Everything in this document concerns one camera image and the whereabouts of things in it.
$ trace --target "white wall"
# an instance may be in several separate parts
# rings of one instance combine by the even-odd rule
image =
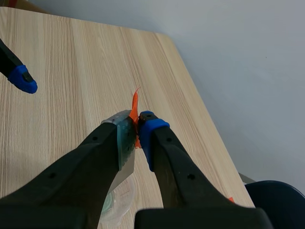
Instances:
[[[32,2],[62,16],[168,34],[238,171],[305,193],[305,1]]]

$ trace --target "wood grain surface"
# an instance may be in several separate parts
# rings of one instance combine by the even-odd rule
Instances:
[[[26,94],[0,77],[0,197],[20,188],[95,129],[131,108],[170,123],[196,165],[226,197],[252,201],[172,40],[163,34],[0,8],[0,37],[37,81]],[[121,228],[160,190],[137,150],[136,195]]]

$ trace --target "orange plastic piece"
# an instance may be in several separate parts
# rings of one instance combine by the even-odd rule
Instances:
[[[135,90],[135,92],[133,94],[132,111],[130,111],[130,114],[129,114],[129,117],[132,118],[132,120],[133,120],[133,125],[134,125],[134,128],[136,128],[136,131],[138,131],[138,121],[139,121],[139,116],[138,116],[138,90],[139,89],[140,88]],[[136,139],[136,142],[135,142],[135,147],[136,148],[141,148],[138,133],[137,133],[137,139]]]

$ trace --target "clear plastic lid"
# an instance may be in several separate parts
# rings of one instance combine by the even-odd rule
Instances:
[[[131,175],[107,195],[100,217],[100,226],[118,227],[123,216],[130,209],[134,195],[135,186]]]

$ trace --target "orange object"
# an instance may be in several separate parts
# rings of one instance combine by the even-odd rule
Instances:
[[[138,90],[139,89],[140,88],[135,90],[135,92],[133,94],[132,111],[130,111],[130,114],[129,114],[129,117],[132,118],[132,120],[133,120],[133,125],[134,125],[134,128],[136,128],[137,134],[138,134],[138,121],[139,121],[139,116],[138,116]],[[136,139],[136,142],[135,142],[135,147],[136,148],[141,148],[140,140],[139,140],[138,135],[137,135],[137,139]]]

